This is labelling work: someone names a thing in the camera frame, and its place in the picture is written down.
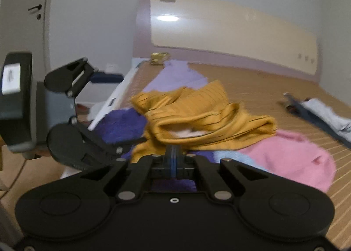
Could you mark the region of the grey door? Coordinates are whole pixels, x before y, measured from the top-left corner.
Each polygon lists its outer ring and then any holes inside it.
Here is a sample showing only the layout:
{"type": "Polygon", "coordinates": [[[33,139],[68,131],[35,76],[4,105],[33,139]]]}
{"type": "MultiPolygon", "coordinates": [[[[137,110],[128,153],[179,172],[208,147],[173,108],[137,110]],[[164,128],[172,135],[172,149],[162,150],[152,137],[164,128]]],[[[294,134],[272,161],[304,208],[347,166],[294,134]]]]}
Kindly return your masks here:
{"type": "Polygon", "coordinates": [[[33,77],[43,81],[49,64],[51,0],[1,0],[1,63],[10,52],[33,55],[33,77]]]}

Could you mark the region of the white grey navy garment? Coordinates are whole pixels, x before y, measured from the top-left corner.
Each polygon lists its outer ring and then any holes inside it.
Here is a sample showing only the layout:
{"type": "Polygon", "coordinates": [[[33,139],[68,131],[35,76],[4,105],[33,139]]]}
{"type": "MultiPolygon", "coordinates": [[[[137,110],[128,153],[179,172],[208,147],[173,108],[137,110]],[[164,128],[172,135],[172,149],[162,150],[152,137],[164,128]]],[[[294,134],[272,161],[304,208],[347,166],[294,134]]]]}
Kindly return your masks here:
{"type": "Polygon", "coordinates": [[[307,98],[300,101],[290,93],[283,95],[287,101],[280,104],[287,112],[306,120],[350,148],[350,118],[338,115],[319,98],[307,98]]]}

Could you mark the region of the yellow striped shirt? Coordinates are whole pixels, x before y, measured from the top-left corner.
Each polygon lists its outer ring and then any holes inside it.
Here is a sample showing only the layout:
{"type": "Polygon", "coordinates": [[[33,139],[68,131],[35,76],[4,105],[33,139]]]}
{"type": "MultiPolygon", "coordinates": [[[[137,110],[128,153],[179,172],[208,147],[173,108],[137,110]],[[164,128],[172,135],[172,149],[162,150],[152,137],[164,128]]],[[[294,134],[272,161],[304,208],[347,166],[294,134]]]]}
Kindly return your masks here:
{"type": "Polygon", "coordinates": [[[230,102],[220,81],[200,89],[141,92],[131,103],[146,118],[146,140],[133,149],[132,162],[163,154],[167,145],[195,151],[240,150],[277,131],[273,117],[254,116],[243,103],[230,102]]]}

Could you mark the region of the cream bed headboard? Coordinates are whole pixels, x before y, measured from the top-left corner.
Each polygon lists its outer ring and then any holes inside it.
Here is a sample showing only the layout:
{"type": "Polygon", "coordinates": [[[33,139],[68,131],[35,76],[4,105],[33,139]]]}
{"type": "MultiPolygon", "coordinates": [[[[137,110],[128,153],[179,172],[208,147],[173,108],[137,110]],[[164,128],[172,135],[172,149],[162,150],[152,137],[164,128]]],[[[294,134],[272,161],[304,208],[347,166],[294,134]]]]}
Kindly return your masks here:
{"type": "Polygon", "coordinates": [[[318,82],[315,34],[223,0],[139,0],[133,57],[231,66],[318,82]]]}

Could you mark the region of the purple garment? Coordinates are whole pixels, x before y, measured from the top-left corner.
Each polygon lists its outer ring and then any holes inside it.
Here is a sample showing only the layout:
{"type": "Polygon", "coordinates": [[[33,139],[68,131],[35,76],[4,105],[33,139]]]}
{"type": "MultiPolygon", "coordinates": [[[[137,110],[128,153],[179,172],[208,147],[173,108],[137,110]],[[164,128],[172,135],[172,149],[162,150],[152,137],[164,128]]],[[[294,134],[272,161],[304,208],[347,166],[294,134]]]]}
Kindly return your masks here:
{"type": "MultiPolygon", "coordinates": [[[[141,138],[147,124],[146,118],[135,109],[113,110],[95,126],[94,132],[107,144],[141,138]]],[[[153,192],[195,192],[192,180],[154,180],[153,192]]]]}

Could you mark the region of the white bed frame edge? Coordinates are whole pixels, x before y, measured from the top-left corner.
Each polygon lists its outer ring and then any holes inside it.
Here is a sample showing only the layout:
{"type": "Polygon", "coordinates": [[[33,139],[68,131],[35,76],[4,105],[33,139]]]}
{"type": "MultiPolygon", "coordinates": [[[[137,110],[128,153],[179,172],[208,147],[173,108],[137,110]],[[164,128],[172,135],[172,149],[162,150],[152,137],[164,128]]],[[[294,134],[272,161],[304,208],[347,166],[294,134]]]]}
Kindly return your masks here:
{"type": "Polygon", "coordinates": [[[122,83],[117,84],[114,91],[109,95],[106,101],[96,103],[90,108],[87,120],[90,121],[88,127],[89,130],[93,130],[96,125],[112,110],[116,110],[121,105],[124,95],[127,92],[131,82],[133,81],[134,76],[136,75],[139,66],[142,62],[146,61],[145,58],[132,58],[131,60],[131,69],[124,77],[122,83]]]}

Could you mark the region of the pink sweater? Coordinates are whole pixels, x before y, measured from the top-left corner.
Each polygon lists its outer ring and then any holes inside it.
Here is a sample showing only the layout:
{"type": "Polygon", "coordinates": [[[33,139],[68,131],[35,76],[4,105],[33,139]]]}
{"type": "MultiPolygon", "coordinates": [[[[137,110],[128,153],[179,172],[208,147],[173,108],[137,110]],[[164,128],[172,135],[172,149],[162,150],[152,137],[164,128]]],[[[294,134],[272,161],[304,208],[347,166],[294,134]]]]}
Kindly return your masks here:
{"type": "Polygon", "coordinates": [[[336,174],[335,162],[328,151],[303,134],[288,130],[279,129],[274,136],[239,152],[275,175],[323,192],[331,187],[336,174]]]}

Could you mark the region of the gold foil packet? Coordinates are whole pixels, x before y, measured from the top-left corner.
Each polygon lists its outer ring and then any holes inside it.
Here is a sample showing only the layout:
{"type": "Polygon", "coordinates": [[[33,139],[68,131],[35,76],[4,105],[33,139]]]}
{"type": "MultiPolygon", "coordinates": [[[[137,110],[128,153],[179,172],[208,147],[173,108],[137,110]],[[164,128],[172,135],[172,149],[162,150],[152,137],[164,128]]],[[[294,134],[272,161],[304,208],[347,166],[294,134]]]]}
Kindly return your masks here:
{"type": "Polygon", "coordinates": [[[171,55],[167,52],[154,52],[150,55],[151,65],[163,65],[170,59],[171,55]]]}

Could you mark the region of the light blue knit garment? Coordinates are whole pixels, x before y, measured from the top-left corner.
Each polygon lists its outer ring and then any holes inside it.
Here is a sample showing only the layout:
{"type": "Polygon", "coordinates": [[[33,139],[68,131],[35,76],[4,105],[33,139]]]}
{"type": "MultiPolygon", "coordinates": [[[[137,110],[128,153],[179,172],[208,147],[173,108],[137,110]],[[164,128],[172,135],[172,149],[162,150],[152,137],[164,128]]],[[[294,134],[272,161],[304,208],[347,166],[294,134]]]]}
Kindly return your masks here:
{"type": "Polygon", "coordinates": [[[214,151],[213,153],[213,157],[215,162],[219,163],[220,160],[224,159],[224,158],[229,158],[231,160],[235,160],[238,162],[241,162],[245,165],[249,165],[251,167],[255,167],[256,169],[260,169],[263,171],[267,171],[267,169],[265,169],[264,167],[260,166],[259,164],[257,164],[257,162],[252,159],[250,156],[242,154],[241,152],[238,151],[234,151],[234,150],[218,150],[218,151],[214,151]]]}

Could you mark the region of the lilac garment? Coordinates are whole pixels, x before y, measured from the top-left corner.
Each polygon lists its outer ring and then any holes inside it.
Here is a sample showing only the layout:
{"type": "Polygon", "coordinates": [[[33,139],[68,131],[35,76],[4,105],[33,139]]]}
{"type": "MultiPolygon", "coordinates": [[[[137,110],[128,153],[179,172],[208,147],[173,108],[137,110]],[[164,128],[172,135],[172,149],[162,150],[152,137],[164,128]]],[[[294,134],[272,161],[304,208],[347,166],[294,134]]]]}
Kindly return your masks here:
{"type": "Polygon", "coordinates": [[[170,60],[164,63],[164,69],[144,87],[143,92],[167,92],[181,87],[200,89],[207,84],[208,79],[190,69],[188,62],[170,60]]]}

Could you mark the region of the bamboo bed mat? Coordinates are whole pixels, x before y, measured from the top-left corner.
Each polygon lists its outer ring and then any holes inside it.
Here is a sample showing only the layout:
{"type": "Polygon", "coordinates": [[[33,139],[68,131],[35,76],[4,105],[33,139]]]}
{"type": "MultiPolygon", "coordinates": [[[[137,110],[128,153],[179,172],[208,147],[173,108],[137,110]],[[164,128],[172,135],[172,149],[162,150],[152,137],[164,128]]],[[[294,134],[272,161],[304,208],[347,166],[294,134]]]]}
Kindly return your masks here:
{"type": "Polygon", "coordinates": [[[350,107],[316,83],[225,66],[143,62],[125,96],[147,119],[133,162],[168,144],[200,152],[239,151],[280,176],[320,188],[336,213],[328,238],[350,246],[350,145],[303,118],[298,104],[319,98],[349,117],[350,107]]]}

